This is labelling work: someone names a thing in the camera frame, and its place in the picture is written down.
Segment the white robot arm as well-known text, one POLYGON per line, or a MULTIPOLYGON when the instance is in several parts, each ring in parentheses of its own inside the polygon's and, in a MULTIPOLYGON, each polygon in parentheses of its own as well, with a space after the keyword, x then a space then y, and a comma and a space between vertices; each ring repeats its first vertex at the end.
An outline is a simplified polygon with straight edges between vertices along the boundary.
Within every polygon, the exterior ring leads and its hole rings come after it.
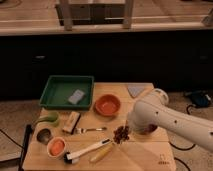
POLYGON ((168 102, 167 93, 158 88, 138 99, 127 114, 130 130, 147 134, 152 126, 159 126, 213 152, 213 121, 173 110, 168 102))

